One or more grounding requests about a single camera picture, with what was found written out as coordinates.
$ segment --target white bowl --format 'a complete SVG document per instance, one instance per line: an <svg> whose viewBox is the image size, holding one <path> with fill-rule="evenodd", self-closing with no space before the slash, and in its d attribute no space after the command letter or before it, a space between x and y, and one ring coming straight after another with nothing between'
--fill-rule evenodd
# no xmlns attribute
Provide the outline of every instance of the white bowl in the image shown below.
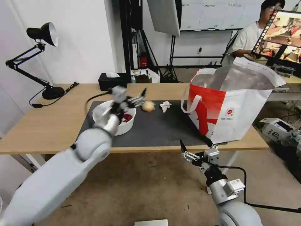
<svg viewBox="0 0 301 226"><path fill-rule="evenodd" d="M104 111L107 110L112 105L112 103L113 101L109 100L101 103L100 105L97 105L92 113L93 120L95 121L97 117L101 116L104 113ZM131 120L128 122L122 122L117 128L117 133L115 134L115 136L122 135L133 127L134 117L136 115L136 109L135 108L129 109L127 114L130 114L132 116Z"/></svg>

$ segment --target bag handle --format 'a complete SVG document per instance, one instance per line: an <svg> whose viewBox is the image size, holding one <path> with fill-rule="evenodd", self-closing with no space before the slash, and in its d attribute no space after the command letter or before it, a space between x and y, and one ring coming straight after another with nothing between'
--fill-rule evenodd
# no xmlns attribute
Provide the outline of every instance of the bag handle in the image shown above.
<svg viewBox="0 0 301 226"><path fill-rule="evenodd" d="M184 113L186 113L186 114L195 111L195 109L197 108L197 105L198 105L199 101L202 100L202 97L201 97L201 96L196 95L196 96L194 97L194 100L193 100L191 106L190 106L190 109L189 109L189 110L188 110L188 109L185 110L185 109L183 108L183 104L184 104L185 93L187 92L188 86L185 88L185 90L184 90L184 92L183 92L183 95L182 95L182 98L181 98L181 109L182 109L182 111L183 111Z"/></svg>

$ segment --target glasses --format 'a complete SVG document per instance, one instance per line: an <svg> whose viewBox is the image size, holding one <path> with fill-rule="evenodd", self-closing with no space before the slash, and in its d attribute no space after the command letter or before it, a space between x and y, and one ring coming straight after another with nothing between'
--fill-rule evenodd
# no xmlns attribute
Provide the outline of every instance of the glasses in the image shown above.
<svg viewBox="0 0 301 226"><path fill-rule="evenodd" d="M271 11L282 10L282 7L281 6L270 6L268 9L271 10Z"/></svg>

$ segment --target onion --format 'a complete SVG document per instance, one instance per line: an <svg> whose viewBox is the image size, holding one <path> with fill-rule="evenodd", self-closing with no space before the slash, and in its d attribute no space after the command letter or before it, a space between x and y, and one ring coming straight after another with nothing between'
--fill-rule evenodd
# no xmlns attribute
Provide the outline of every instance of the onion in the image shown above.
<svg viewBox="0 0 301 226"><path fill-rule="evenodd" d="M144 104L142 104L142 109L147 112L151 112L155 110L155 103L152 101L146 101Z"/></svg>

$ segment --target man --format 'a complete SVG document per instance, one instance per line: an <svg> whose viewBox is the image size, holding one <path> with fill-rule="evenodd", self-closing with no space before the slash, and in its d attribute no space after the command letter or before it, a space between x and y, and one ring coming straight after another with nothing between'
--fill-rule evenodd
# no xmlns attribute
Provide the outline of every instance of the man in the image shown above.
<svg viewBox="0 0 301 226"><path fill-rule="evenodd" d="M273 11L283 9L284 5L285 0L265 0L261 5L259 20L238 32L223 60L223 66L232 64L235 57L243 57L244 54L250 55Z"/></svg>

